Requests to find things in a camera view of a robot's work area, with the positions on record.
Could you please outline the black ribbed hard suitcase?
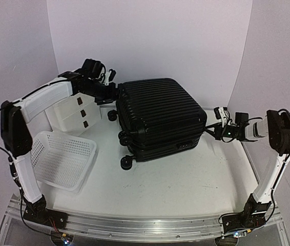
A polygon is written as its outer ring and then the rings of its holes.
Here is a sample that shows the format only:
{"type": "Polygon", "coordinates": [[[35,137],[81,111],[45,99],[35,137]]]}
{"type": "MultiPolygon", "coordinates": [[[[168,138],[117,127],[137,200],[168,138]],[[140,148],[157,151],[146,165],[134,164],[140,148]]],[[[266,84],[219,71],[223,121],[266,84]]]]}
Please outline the black ribbed hard suitcase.
{"type": "Polygon", "coordinates": [[[120,166],[145,162],[195,148],[204,133],[207,114],[198,102],[172,78],[136,80],[117,85],[116,110],[108,113],[118,120],[118,139],[129,154],[120,166]]]}

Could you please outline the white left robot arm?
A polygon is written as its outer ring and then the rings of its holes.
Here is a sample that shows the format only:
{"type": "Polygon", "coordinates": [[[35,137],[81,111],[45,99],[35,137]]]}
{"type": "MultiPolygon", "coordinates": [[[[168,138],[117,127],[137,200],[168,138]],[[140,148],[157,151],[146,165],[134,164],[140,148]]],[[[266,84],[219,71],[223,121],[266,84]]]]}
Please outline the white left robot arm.
{"type": "Polygon", "coordinates": [[[54,104],[78,93],[93,97],[97,105],[117,100],[115,69],[87,58],[81,67],[58,74],[38,88],[0,107],[0,134],[16,171],[18,188],[27,202],[43,199],[31,162],[33,136],[29,125],[54,104]]]}

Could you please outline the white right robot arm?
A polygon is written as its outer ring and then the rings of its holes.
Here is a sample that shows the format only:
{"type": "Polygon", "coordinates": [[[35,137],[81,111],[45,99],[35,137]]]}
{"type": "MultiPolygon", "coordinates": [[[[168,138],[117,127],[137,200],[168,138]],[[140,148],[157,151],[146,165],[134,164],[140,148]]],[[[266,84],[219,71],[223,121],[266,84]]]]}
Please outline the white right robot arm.
{"type": "Polygon", "coordinates": [[[236,112],[232,119],[226,107],[214,109],[217,122],[205,127],[205,131],[216,140],[257,142],[266,138],[277,153],[276,160],[268,168],[252,197],[257,204],[271,204],[285,168],[290,162],[290,112],[287,109],[267,110],[264,117],[249,117],[248,113],[236,112]]]}

